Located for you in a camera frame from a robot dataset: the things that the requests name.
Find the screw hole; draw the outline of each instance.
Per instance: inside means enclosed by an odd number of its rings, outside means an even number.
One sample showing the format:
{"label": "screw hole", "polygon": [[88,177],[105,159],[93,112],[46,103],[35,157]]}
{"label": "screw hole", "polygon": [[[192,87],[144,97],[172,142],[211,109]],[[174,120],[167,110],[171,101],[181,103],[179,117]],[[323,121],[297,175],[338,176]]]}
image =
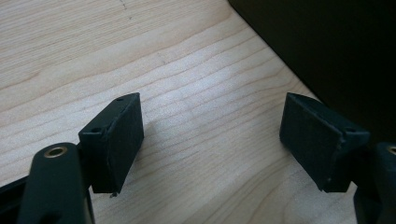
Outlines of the screw hole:
{"label": "screw hole", "polygon": [[388,151],[396,156],[396,146],[388,147]]}
{"label": "screw hole", "polygon": [[344,130],[345,130],[346,132],[348,132],[348,133],[355,133],[355,132],[356,132],[356,129],[351,128],[351,127],[346,127]]}
{"label": "screw hole", "polygon": [[99,133],[99,132],[101,132],[101,131],[102,131],[101,128],[93,128],[93,129],[91,129],[91,132],[92,132],[92,133]]}
{"label": "screw hole", "polygon": [[44,157],[46,157],[46,158],[60,157],[64,153],[66,153],[66,151],[67,151],[67,147],[53,147],[46,151],[46,153],[44,154]]}

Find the light wood surface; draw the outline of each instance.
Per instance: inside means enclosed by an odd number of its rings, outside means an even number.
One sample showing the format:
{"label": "light wood surface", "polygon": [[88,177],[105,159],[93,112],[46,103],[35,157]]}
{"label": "light wood surface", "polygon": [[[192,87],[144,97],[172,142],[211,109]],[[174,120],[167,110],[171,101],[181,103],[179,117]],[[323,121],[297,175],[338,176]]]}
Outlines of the light wood surface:
{"label": "light wood surface", "polygon": [[279,142],[286,92],[313,95],[224,0],[2,1],[0,184],[135,91],[146,138],[97,223],[356,223]]}

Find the clamp jaw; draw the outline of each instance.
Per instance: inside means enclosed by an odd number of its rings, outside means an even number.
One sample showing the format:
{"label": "clamp jaw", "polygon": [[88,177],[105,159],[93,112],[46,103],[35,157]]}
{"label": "clamp jaw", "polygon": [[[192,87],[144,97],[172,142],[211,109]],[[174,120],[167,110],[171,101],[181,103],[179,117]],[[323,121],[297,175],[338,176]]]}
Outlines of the clamp jaw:
{"label": "clamp jaw", "polygon": [[28,177],[0,188],[0,220],[94,223],[88,188],[117,195],[142,145],[139,93],[111,102],[79,133],[80,142],[38,151]]}
{"label": "clamp jaw", "polygon": [[370,133],[320,102],[288,93],[280,141],[320,190],[346,192],[353,181],[359,224],[396,223],[396,144],[368,147]]}

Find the wood grain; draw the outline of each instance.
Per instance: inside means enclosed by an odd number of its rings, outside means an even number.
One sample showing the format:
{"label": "wood grain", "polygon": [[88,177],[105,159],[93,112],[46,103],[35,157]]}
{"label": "wood grain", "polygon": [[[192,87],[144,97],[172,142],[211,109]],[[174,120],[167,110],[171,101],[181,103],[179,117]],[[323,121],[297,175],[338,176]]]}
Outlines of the wood grain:
{"label": "wood grain", "polygon": [[112,99],[141,93],[145,141],[97,223],[356,223],[278,139],[313,96],[224,0],[0,3],[0,184]]}

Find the metal grommet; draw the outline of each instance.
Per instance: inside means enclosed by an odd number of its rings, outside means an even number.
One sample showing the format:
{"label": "metal grommet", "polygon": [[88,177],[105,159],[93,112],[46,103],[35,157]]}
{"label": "metal grommet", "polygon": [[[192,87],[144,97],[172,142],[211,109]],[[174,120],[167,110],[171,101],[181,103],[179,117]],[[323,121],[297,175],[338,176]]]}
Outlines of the metal grommet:
{"label": "metal grommet", "polygon": [[44,153],[45,158],[56,158],[67,152],[67,147],[53,147]]}
{"label": "metal grommet", "polygon": [[396,156],[396,146],[389,146],[388,151]]}

